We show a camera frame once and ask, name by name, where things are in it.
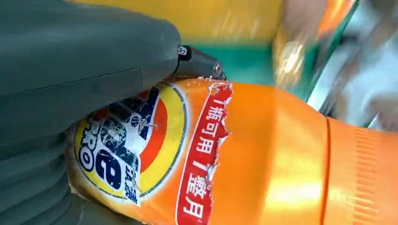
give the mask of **orange plastic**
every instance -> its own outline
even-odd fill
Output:
[[[183,126],[186,142],[180,145],[181,158],[170,166],[172,172],[163,186],[136,205],[107,195],[97,188],[104,189],[103,186],[92,185],[101,180],[88,182],[86,177],[90,175],[83,176],[81,167],[75,165],[69,175],[78,190],[148,224],[176,224],[176,221],[180,225],[398,224],[397,134],[327,119],[288,92],[267,86],[196,79],[161,84],[159,90],[164,105],[157,107],[164,107],[162,110],[168,114],[155,115],[152,135],[167,127],[166,135],[172,136],[164,140],[173,139],[173,135],[181,138],[180,120],[173,118],[184,114],[173,102],[173,90],[181,94],[188,118]],[[192,220],[190,215],[184,217],[180,207],[187,206],[181,196],[188,193],[182,177],[189,172],[187,162],[195,151],[191,148],[194,137],[206,128],[200,126],[200,121],[212,119],[203,116],[207,110],[204,106],[209,102],[221,104],[218,95],[223,93],[229,98],[223,101],[226,114],[218,125],[227,133],[217,140],[213,149],[216,151],[214,177],[210,172],[206,175],[210,182],[204,197],[210,194],[212,202],[208,204],[207,218],[204,213],[203,218]],[[174,154],[172,144],[168,147],[165,152]],[[146,150],[153,153],[156,149]],[[163,154],[163,162],[168,154]],[[140,155],[141,165],[145,155],[148,152]],[[161,164],[157,168],[158,172],[163,171]],[[145,191],[144,184],[150,177],[143,178],[145,171],[140,176],[138,186]],[[188,197],[200,200],[199,195]]]
[[[325,14],[318,28],[318,37],[334,31],[350,12],[355,0],[328,0]]]

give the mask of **screw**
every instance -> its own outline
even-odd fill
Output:
[[[220,63],[216,63],[216,64],[214,65],[214,73],[215,73],[215,75],[216,75],[217,77],[221,76],[221,74],[222,74],[222,66],[221,66]]]
[[[182,47],[182,46],[178,47],[179,55],[187,55],[187,53],[188,53],[188,49],[186,49],[185,47]]]

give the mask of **blue lettering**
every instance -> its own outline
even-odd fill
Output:
[[[120,164],[109,152],[101,149],[95,158],[95,170],[99,177],[106,180],[114,189],[119,189],[122,182]]]

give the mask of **orange plastic bottle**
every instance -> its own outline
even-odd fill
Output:
[[[148,224],[398,224],[398,134],[325,118],[272,87],[160,83],[74,138],[76,189]]]

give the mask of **product label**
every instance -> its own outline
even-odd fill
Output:
[[[81,121],[75,157],[86,178],[103,193],[140,205],[173,172],[183,151],[187,120],[181,92],[161,83]]]
[[[209,221],[217,148],[228,136],[224,119],[231,95],[231,84],[210,87],[185,161],[177,199],[177,224],[207,224]]]

